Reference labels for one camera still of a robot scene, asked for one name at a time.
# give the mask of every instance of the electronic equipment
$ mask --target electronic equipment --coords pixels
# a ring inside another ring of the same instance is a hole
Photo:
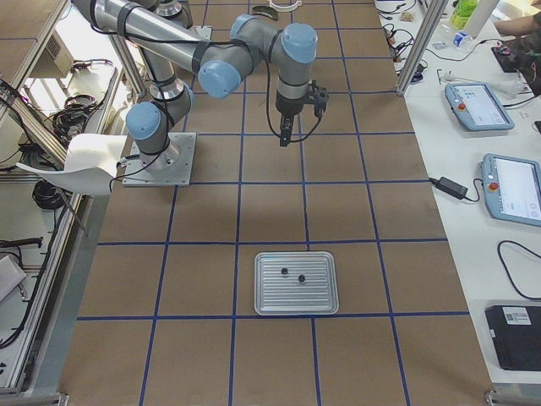
[[[541,226],[541,168],[537,162],[487,154],[481,172],[492,217]]]
[[[507,74],[517,71],[517,66],[513,59],[514,55],[509,47],[491,47],[490,50],[495,56],[496,61],[498,61],[501,70]]]
[[[513,120],[486,83],[449,84],[445,97],[458,121],[470,131],[512,129]]]
[[[484,314],[500,367],[541,371],[541,307],[492,306]]]

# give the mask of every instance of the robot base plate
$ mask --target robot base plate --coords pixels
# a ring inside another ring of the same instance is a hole
[[[143,170],[133,176],[122,179],[122,183],[127,188],[132,187],[151,187],[151,186],[189,186],[189,180],[192,174],[192,165],[194,163],[195,153],[195,133],[169,133],[171,142],[180,150],[180,156],[174,163],[161,170],[158,173],[150,173]],[[139,148],[134,143],[131,154],[139,154]],[[139,159],[128,161],[126,173],[134,173],[142,168]]]

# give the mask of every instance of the metal profile rail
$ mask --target metal profile rail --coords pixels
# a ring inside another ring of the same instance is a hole
[[[432,34],[434,34],[434,31],[438,26],[440,16],[444,12],[446,5],[447,0],[434,0],[430,4],[429,10],[423,19],[423,23],[421,24],[418,35],[413,43],[412,50],[407,56],[406,63],[404,63],[404,67],[398,77],[398,82],[396,83],[397,95],[404,96],[406,93],[406,89],[412,81],[412,77],[417,70],[417,66],[423,57]]]

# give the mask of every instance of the white table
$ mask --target white table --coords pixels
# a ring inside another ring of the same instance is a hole
[[[391,2],[379,2],[389,8]],[[420,21],[412,23],[381,20],[393,23],[396,28],[416,32]],[[488,22],[477,41],[499,38],[494,25]],[[431,44],[444,40],[436,31]],[[469,188],[468,197],[474,198],[472,181],[480,176],[480,162],[487,153],[517,156],[541,161],[541,134],[534,129],[533,121],[541,119],[541,101],[535,99],[508,113],[516,127],[510,131],[469,132],[454,117],[445,99],[444,82],[439,82],[437,69],[452,71],[455,76],[471,80],[512,80],[516,74],[504,74],[496,62],[489,41],[479,45],[463,62],[440,60],[426,52],[423,59],[429,67],[424,79],[410,85],[405,95],[407,108],[413,122],[427,172],[432,178],[445,176]],[[466,53],[456,48],[436,51],[446,58],[463,58]],[[501,95],[503,104],[519,102],[531,95],[511,99]],[[490,217],[484,198],[475,204],[465,203],[434,189],[451,252],[456,263],[462,288],[471,313],[485,363],[493,383],[541,384],[541,372],[503,370],[498,365],[494,346],[484,311],[491,305],[536,305],[523,299],[512,288],[496,254],[496,245],[502,239],[512,239],[541,253],[541,228],[514,222],[503,222]],[[541,296],[541,262],[515,249],[502,248],[518,287],[532,296]]]

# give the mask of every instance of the floor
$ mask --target floor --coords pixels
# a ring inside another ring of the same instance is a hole
[[[254,5],[191,4],[216,40]],[[225,101],[196,95],[179,125],[198,133],[192,184],[113,191],[60,384],[70,405],[484,404],[488,373],[374,4],[306,0],[277,24],[292,21],[318,32],[322,124],[280,148],[264,66]],[[254,258],[284,250],[334,255],[336,315],[255,313]]]

